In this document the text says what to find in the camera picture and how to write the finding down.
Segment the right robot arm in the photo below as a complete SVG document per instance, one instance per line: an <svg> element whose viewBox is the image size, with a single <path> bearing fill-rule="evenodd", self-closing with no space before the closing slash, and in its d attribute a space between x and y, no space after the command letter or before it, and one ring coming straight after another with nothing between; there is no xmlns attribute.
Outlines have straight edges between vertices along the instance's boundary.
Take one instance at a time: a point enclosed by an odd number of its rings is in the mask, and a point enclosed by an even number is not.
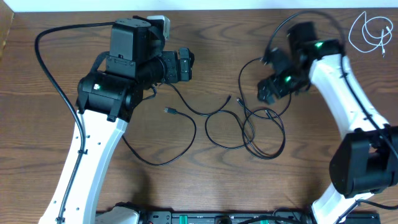
<svg viewBox="0 0 398 224"><path fill-rule="evenodd" d="M341 40L321 40L312 22L287 33L290 53L266 47L263 60L274 73L257 86L272 104L314 86L328 105L340 136L329 165L331 183L314 201L307 223L342 223L359 204L397 185L397 128L381 116L351 69Z"/></svg>

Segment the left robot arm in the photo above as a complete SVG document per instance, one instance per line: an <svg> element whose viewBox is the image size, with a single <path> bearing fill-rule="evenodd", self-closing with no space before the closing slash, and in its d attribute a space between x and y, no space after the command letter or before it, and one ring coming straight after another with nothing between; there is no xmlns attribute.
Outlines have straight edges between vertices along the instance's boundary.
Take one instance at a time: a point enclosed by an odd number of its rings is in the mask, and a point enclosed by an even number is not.
<svg viewBox="0 0 398 224"><path fill-rule="evenodd" d="M113 152L143 91L156 83L189 81L194 55L188 48L164 51L137 65L99 54L78 84L77 121L57 188L40 223L94 223Z"/></svg>

